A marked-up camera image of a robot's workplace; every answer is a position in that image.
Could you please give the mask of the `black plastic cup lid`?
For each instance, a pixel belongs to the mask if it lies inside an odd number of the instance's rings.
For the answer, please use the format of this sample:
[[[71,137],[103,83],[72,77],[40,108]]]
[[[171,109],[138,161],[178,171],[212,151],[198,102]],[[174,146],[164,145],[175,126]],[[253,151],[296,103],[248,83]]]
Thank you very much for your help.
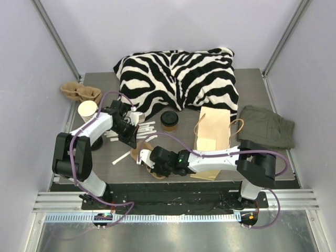
[[[160,121],[163,125],[172,127],[178,123],[179,117],[174,111],[164,111],[160,116]]]

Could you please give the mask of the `brown paper takeout bag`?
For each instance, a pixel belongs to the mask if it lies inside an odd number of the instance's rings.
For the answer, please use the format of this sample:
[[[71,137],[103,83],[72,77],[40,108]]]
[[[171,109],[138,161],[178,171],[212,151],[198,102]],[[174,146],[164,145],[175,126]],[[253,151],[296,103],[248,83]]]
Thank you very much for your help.
[[[237,133],[244,127],[243,119],[230,120],[230,111],[227,109],[214,109],[201,107],[199,121],[194,127],[194,149],[198,151],[225,150],[230,147],[232,124],[240,122]]]

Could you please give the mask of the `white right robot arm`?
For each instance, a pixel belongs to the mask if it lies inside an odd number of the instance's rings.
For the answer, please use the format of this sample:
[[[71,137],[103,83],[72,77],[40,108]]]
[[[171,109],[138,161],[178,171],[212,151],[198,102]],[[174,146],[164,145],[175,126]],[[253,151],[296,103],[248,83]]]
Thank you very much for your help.
[[[217,151],[188,151],[178,153],[155,147],[143,159],[158,175],[186,176],[201,172],[236,171],[242,177],[237,201],[242,207],[250,207],[263,188],[275,184],[276,155],[262,146],[244,140],[239,146]]]

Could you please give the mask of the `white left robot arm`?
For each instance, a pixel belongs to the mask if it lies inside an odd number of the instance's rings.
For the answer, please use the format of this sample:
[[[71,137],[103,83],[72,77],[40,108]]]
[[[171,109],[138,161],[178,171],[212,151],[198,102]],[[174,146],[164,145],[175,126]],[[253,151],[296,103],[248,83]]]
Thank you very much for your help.
[[[107,209],[112,202],[109,185],[92,170],[92,146],[102,139],[106,131],[117,134],[118,140],[131,148],[137,147],[138,121],[126,115],[136,115],[136,108],[114,100],[109,107],[96,112],[93,118],[70,133],[56,137],[52,171],[54,174],[72,180],[75,185],[91,194],[93,202],[100,209]]]

